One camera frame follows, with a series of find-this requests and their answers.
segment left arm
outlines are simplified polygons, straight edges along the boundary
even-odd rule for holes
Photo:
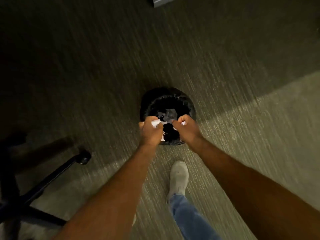
[[[156,129],[150,116],[140,122],[142,140],[131,158],[63,227],[54,240],[122,240],[127,238],[146,178],[160,143],[163,125]]]

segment blue jeans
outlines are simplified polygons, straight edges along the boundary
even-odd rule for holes
[[[169,199],[170,210],[185,240],[221,240],[215,230],[184,195]]]

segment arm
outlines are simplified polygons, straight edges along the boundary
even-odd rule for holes
[[[320,212],[212,145],[189,116],[180,117],[173,126],[201,157],[257,239],[320,239]]]
[[[148,166],[160,143],[163,125],[156,129],[150,116],[140,122],[142,140],[121,169],[67,222],[54,240],[122,240],[127,238]]]

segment black trash can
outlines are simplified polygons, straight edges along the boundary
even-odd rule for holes
[[[182,91],[176,88],[154,88],[146,92],[141,100],[140,121],[144,121],[148,116],[155,116],[163,121],[161,114],[174,111],[177,119],[182,115],[189,115],[196,120],[196,110],[191,99]],[[160,145],[181,145],[178,131],[174,130],[171,123],[163,125],[164,140]]]

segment hand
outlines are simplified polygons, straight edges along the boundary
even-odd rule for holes
[[[185,114],[179,117],[178,121],[174,120],[172,122],[172,125],[179,132],[181,140],[189,146],[191,146],[196,139],[203,138],[198,124],[189,115]]]
[[[158,120],[158,117],[148,116],[144,122],[139,122],[141,132],[140,145],[157,146],[163,135],[163,124],[159,123],[157,128],[153,128],[151,121]]]

